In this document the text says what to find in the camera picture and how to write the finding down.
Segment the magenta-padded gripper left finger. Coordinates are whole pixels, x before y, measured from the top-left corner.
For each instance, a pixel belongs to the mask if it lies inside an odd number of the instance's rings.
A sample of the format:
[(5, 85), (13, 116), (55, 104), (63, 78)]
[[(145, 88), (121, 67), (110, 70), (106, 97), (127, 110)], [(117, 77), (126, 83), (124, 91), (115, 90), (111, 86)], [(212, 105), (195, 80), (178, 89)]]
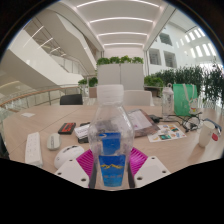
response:
[(91, 150), (66, 161), (56, 175), (84, 188), (94, 189), (96, 185), (96, 165)]

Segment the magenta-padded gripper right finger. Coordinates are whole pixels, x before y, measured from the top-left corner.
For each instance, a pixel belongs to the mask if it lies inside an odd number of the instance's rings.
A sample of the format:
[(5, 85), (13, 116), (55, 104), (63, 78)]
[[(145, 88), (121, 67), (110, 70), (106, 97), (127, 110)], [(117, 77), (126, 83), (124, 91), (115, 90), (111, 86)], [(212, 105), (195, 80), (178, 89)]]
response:
[(140, 150), (133, 148), (128, 165), (128, 182), (130, 188), (140, 188), (157, 181), (170, 171), (156, 156), (146, 156)]

